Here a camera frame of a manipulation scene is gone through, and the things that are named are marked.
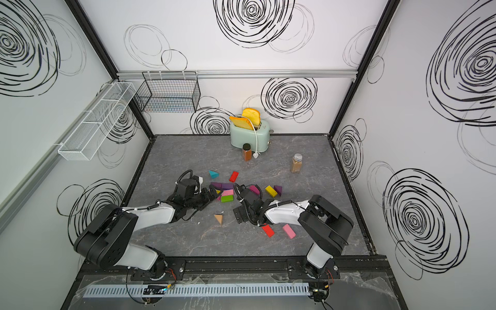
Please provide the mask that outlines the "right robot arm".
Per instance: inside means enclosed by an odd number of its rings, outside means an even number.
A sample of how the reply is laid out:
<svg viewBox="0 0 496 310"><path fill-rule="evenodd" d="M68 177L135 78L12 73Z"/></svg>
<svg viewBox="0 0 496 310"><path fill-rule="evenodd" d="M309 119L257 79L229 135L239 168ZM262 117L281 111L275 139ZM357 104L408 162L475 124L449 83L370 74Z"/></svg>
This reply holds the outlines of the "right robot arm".
<svg viewBox="0 0 496 310"><path fill-rule="evenodd" d="M354 227L352 219L320 195L303 201L263 200L245 185L234 184L234 193L241 206L235 211L245 215L254 226L270 228L275 224L302 227L313 244L306 254L304 268L311 278L326 272L330 259L342 255Z"/></svg>

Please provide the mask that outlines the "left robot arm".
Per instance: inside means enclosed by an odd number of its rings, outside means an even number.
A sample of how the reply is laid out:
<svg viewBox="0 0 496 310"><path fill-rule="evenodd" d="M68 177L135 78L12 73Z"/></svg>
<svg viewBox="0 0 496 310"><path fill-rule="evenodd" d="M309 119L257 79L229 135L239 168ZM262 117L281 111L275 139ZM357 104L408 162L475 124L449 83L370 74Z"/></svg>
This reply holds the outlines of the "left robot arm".
<svg viewBox="0 0 496 310"><path fill-rule="evenodd" d="M77 237L73 249L100 269L125 266L140 269L160 278L168 270L165 255L148 245L132 244L133 233L152 226L175 223L187 211L204 210L218 199L222 190L203 186L203 178L186 170L175 182L174 191L165 200L135 208L106 205Z"/></svg>

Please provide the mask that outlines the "green block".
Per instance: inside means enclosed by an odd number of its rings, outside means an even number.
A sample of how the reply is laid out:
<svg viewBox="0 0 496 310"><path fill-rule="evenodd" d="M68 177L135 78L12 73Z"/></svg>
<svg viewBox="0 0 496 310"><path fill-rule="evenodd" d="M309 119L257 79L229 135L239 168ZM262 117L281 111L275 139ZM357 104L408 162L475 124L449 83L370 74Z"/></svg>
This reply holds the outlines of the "green block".
<svg viewBox="0 0 496 310"><path fill-rule="evenodd" d="M233 195L226 195L221 197L221 202L226 203L226 202L233 202L234 201L234 196Z"/></svg>

